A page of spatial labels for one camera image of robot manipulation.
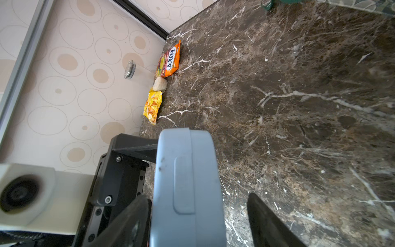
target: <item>screw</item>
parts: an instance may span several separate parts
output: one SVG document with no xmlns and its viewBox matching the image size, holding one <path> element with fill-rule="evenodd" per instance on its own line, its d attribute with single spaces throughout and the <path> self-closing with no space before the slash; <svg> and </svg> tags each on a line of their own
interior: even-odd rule
<svg viewBox="0 0 395 247">
<path fill-rule="evenodd" d="M 95 234 L 91 234 L 88 237 L 88 242 L 92 242 L 95 239 Z"/>
<path fill-rule="evenodd" d="M 113 200 L 113 198 L 112 198 L 111 196 L 107 196 L 107 197 L 104 199 L 104 202 L 105 202 L 106 204 L 109 204 L 112 200 Z"/>
</svg>

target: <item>wallpaper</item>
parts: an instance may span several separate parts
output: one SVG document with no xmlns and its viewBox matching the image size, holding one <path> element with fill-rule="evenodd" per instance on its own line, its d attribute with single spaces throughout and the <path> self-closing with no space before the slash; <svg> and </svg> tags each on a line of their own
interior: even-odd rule
<svg viewBox="0 0 395 247">
<path fill-rule="evenodd" d="M 217 0 L 129 0 L 171 32 Z"/>
<path fill-rule="evenodd" d="M 94 174 L 113 136 L 138 135 L 163 46 L 109 0 L 57 0 L 0 161 Z"/>
<path fill-rule="evenodd" d="M 0 100 L 37 4 L 38 0 L 0 0 Z"/>
</svg>

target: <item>orange candy packet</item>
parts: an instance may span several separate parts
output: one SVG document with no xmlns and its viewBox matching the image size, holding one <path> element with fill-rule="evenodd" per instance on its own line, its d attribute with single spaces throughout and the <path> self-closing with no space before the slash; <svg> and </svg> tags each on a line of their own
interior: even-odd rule
<svg viewBox="0 0 395 247">
<path fill-rule="evenodd" d="M 162 54 L 156 67 L 156 75 L 163 78 L 172 75 L 177 71 L 180 64 L 180 46 L 181 40 L 166 53 Z"/>
</svg>

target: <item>yellow snack packet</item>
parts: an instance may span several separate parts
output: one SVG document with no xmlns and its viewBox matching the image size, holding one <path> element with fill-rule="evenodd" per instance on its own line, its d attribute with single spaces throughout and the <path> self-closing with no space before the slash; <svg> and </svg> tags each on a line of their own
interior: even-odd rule
<svg viewBox="0 0 395 247">
<path fill-rule="evenodd" d="M 145 102 L 143 115 L 148 118 L 150 123 L 156 125 L 159 107 L 162 104 L 162 92 L 154 91 L 152 88 L 148 93 L 148 99 Z"/>
</svg>

